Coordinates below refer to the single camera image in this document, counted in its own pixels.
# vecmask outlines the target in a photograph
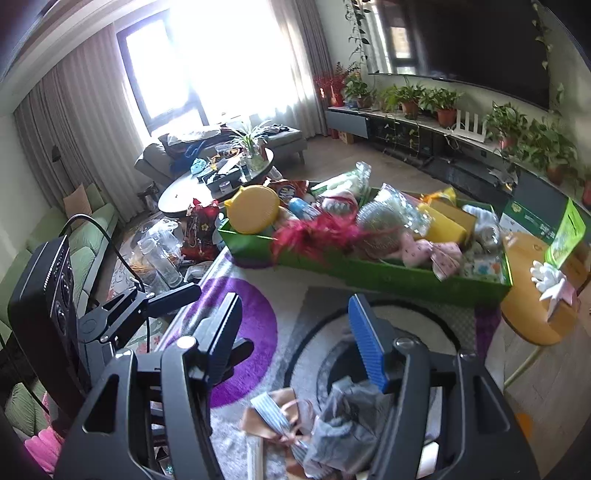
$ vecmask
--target floor lamp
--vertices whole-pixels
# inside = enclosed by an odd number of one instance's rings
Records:
[[[51,163],[57,163],[59,161],[61,161],[60,149],[57,145],[54,145],[51,148]],[[66,170],[66,166],[64,165],[63,162],[61,163],[61,167],[64,169],[64,172],[66,172],[66,177],[68,177],[68,180],[70,181],[70,184],[72,185],[72,191],[74,191],[76,189],[76,187],[74,186],[74,182],[70,178],[70,174]]]

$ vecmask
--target ceiling molding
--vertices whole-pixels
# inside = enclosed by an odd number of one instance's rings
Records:
[[[82,0],[43,25],[0,83],[0,116],[15,111],[31,89],[86,39],[153,0]]]

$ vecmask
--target stool leg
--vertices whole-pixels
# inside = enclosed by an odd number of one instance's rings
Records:
[[[531,352],[529,357],[525,359],[525,362],[523,362],[523,364],[517,370],[515,370],[513,374],[505,381],[505,390],[509,388],[509,386],[515,380],[517,380],[521,375],[523,375],[523,373],[525,373],[525,371],[535,363],[535,361],[538,359],[538,357],[541,355],[543,351],[543,347],[537,346],[535,350]]]

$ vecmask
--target pink fabric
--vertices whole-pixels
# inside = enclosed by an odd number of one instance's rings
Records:
[[[400,244],[400,250],[392,257],[401,258],[407,268],[419,267],[431,259],[433,273],[439,280],[445,280],[460,268],[462,251],[452,242],[434,244],[427,240],[415,241],[409,232],[404,232],[400,236]]]
[[[53,473],[63,443],[64,439],[52,427],[48,427],[40,431],[39,435],[25,440],[25,447],[41,468],[47,473]]]

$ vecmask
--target gray plastic bag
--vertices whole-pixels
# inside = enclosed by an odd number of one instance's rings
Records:
[[[331,466],[354,475],[363,471],[378,448],[378,441],[394,395],[350,377],[333,383],[322,413],[316,419],[303,467],[316,476],[321,466]]]

